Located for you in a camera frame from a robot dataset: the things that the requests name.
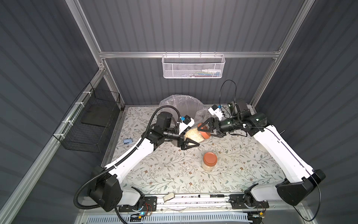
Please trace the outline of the oatmeal glass jar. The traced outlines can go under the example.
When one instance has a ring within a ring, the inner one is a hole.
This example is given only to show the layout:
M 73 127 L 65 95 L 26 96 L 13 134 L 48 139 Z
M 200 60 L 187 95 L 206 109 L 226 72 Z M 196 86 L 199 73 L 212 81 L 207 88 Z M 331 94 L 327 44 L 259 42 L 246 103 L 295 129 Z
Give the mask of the oatmeal glass jar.
M 201 167 L 205 170 L 205 171 L 212 171 L 214 170 L 215 166 L 217 163 L 207 163 L 204 160 L 202 160 L 201 163 Z
M 202 136 L 202 134 L 198 131 L 197 128 L 192 128 L 188 130 L 185 134 L 185 140 L 190 139 L 194 142 L 201 143 L 205 140 L 205 138 Z

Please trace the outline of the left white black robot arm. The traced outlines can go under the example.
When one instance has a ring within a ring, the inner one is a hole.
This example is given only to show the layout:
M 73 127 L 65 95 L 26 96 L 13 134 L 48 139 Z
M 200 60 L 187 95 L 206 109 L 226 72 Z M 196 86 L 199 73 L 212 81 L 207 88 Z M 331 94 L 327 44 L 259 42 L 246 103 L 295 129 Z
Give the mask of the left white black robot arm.
M 199 146 L 199 143 L 184 137 L 186 130 L 194 125 L 193 118 L 188 115 L 180 117 L 175 127 L 171 127 L 171 122 L 172 114 L 161 112 L 132 148 L 114 162 L 93 171 L 96 179 L 89 184 L 88 195 L 99 207 L 106 212 L 118 206 L 142 209 L 144 193 L 136 187 L 121 186 L 129 172 L 166 141 L 176 141 L 181 150 Z

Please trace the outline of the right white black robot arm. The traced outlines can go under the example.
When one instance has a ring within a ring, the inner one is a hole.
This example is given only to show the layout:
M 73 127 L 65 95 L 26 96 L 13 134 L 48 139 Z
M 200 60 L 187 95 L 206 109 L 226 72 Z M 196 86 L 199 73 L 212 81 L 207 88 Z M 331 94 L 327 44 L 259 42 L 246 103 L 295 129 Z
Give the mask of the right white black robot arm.
M 230 118 L 225 118 L 222 109 L 213 105 L 208 109 L 211 117 L 198 126 L 198 130 L 222 138 L 242 130 L 253 137 L 258 145 L 270 153 L 283 171 L 281 182 L 254 184 L 244 191 L 242 201 L 248 208 L 255 208 L 268 201 L 284 201 L 291 206 L 302 202 L 326 175 L 320 169 L 314 170 L 289 146 L 263 113 L 251 114 L 244 101 L 230 102 Z

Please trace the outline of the floral table mat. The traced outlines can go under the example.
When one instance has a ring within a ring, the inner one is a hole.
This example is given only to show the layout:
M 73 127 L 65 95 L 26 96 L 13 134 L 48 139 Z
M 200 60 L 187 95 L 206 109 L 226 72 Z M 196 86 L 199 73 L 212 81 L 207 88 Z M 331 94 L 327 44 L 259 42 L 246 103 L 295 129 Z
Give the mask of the floral table mat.
M 207 152 L 217 155 L 212 171 L 201 167 Z M 284 179 L 279 165 L 252 137 L 209 138 L 186 151 L 166 142 L 136 165 L 121 183 L 145 194 L 242 192 L 255 183 Z

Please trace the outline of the markers in white basket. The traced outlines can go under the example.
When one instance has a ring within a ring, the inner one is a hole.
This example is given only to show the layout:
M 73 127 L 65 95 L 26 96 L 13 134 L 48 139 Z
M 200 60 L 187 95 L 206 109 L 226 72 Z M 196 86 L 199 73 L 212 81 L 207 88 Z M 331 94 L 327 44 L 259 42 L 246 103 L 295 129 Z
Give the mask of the markers in white basket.
M 204 69 L 198 71 L 180 71 L 178 77 L 184 78 L 201 78 L 201 77 L 221 77 L 220 69 Z

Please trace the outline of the small blue object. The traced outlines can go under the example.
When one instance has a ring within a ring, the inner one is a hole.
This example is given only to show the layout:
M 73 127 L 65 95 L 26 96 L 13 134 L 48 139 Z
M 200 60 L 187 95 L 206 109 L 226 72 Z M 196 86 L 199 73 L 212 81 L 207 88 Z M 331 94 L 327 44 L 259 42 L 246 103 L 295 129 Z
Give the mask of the small blue object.
M 127 138 L 127 139 L 123 139 L 123 144 L 127 145 L 127 144 L 132 144 L 133 143 L 133 139 L 132 138 Z

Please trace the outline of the white tape roll piece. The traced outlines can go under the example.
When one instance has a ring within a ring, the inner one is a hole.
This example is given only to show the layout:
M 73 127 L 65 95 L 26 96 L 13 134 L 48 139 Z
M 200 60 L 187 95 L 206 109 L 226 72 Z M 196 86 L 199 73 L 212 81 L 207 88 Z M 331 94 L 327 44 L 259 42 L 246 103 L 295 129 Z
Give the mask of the white tape roll piece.
M 172 200 L 175 198 L 175 193 L 174 192 L 171 192 L 171 193 L 168 193 L 167 195 L 164 195 L 163 197 L 163 202 L 167 202 L 169 200 Z

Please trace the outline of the white perforated vent strip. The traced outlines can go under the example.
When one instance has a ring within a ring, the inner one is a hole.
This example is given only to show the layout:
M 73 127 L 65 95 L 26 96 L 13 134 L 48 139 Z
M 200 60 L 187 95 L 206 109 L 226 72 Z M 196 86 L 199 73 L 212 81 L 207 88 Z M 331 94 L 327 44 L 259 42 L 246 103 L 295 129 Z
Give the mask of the white perforated vent strip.
M 130 215 L 123 215 L 122 219 L 128 224 L 253 223 L 249 220 L 248 214 L 241 212 L 157 213 L 143 217 L 139 221 Z

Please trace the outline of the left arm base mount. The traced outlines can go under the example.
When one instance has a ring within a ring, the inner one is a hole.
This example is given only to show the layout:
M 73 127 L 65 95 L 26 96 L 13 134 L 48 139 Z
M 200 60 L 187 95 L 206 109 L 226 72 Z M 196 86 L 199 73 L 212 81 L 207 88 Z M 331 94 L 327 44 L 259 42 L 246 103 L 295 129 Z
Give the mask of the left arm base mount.
M 118 205 L 118 209 L 120 212 L 146 212 L 148 211 L 156 211 L 157 208 L 157 197 L 142 197 L 139 201 L 134 205 Z

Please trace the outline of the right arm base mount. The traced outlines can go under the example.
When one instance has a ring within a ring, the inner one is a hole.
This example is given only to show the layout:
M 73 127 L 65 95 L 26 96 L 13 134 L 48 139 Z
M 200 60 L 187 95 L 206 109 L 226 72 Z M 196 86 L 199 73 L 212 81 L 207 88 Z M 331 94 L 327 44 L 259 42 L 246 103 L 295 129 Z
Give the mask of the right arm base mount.
M 250 194 L 231 194 L 228 202 L 232 209 L 267 209 L 269 203 L 267 201 L 256 201 Z

